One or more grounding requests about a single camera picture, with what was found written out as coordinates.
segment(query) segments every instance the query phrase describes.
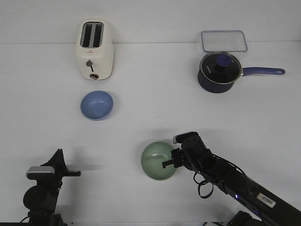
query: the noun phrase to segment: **bowl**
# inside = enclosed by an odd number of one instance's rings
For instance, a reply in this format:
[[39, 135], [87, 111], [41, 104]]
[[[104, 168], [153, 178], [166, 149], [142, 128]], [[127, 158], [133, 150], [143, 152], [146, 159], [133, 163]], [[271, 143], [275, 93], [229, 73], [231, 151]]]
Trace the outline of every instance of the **bowl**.
[[141, 165], [144, 172], [152, 179], [166, 180], [176, 171], [173, 165], [168, 165], [164, 169], [163, 161], [171, 159], [171, 153], [174, 148], [164, 142], [154, 142], [148, 145], [141, 155]]
[[99, 121], [112, 111], [113, 98], [105, 91], [96, 90], [88, 93], [80, 103], [80, 110], [87, 118]]

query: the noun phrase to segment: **green bowl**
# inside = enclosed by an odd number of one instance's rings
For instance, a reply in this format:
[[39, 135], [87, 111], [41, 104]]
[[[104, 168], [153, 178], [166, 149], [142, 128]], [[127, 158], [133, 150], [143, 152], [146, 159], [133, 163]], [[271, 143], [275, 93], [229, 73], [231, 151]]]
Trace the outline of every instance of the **green bowl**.
[[148, 145], [142, 153], [141, 165], [144, 172], [155, 180], [166, 180], [170, 178], [176, 168], [173, 165], [162, 166], [163, 161], [171, 159], [171, 153], [174, 148], [163, 142], [155, 142]]

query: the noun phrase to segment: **white table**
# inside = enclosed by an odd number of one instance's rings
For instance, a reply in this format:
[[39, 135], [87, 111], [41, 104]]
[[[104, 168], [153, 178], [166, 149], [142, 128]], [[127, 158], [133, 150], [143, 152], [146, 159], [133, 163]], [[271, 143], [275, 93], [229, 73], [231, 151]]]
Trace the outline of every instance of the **white table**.
[[[198, 197], [193, 172], [180, 168], [155, 181], [140, 166], [154, 141], [197, 131], [213, 153], [301, 209], [301, 43], [250, 42], [236, 54], [243, 67], [286, 69], [286, 75], [240, 78], [226, 93], [197, 81], [199, 43], [115, 44], [112, 75], [80, 75], [74, 44], [0, 45], [0, 219], [27, 214], [23, 195], [35, 181], [30, 166], [62, 148], [79, 178], [64, 178], [56, 212], [66, 222], [131, 225], [228, 221], [246, 210], [217, 188]], [[85, 94], [109, 92], [111, 115], [90, 121]]]

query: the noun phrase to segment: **blue bowl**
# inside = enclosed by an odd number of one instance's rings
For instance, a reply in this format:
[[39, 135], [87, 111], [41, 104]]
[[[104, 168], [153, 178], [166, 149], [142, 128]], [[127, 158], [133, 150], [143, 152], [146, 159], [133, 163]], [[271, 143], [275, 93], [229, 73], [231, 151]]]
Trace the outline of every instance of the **blue bowl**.
[[99, 121], [112, 111], [113, 98], [107, 92], [96, 90], [88, 93], [80, 103], [80, 110], [87, 118]]

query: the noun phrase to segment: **navy blue saucepan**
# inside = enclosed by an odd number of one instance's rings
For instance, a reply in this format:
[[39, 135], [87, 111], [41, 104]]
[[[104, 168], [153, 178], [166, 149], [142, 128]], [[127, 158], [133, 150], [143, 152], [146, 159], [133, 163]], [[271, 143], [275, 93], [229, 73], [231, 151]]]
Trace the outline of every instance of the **navy blue saucepan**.
[[199, 65], [198, 82], [207, 91], [223, 93], [228, 91], [240, 77], [250, 74], [285, 74], [282, 68], [246, 67], [226, 52], [213, 52], [203, 57]]

